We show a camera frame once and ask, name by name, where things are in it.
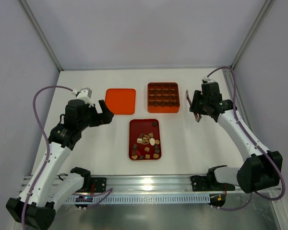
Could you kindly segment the orange box lid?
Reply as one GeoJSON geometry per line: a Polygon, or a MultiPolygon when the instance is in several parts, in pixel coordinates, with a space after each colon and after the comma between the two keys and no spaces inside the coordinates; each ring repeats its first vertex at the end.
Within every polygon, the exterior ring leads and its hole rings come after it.
{"type": "Polygon", "coordinates": [[[106,91],[106,106],[115,115],[133,115],[135,112],[135,101],[135,89],[113,88],[106,91]]]}

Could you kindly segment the white oval chocolate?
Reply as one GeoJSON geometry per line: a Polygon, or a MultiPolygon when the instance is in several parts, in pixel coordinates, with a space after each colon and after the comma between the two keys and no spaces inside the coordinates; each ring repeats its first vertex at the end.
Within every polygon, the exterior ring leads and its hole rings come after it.
{"type": "Polygon", "coordinates": [[[153,145],[155,145],[155,143],[156,143],[155,139],[154,139],[154,138],[151,138],[151,139],[150,139],[150,144],[153,146],[153,145]]]}

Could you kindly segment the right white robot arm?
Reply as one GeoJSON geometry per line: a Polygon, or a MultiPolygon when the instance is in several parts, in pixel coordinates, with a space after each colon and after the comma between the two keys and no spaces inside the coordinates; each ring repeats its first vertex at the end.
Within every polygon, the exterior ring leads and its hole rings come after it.
{"type": "Polygon", "coordinates": [[[195,90],[190,112],[207,115],[229,135],[241,157],[239,168],[216,166],[209,173],[217,183],[238,185],[249,194],[277,186],[281,181],[282,156],[271,151],[246,127],[231,100],[223,100],[217,82],[203,82],[200,91],[195,90]]]}

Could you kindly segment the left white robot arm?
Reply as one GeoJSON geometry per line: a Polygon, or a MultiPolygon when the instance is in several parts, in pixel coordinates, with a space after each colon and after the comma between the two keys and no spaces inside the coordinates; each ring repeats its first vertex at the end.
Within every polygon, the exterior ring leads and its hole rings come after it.
{"type": "Polygon", "coordinates": [[[91,172],[74,167],[68,177],[53,189],[52,184],[82,132],[88,127],[110,124],[114,114],[108,109],[104,100],[99,105],[98,113],[94,105],[81,99],[70,100],[65,107],[63,119],[51,130],[47,150],[32,176],[27,187],[18,198],[10,198],[6,208],[14,220],[23,228],[32,227],[47,230],[59,207],[77,191],[87,191],[91,186],[91,172]]]}

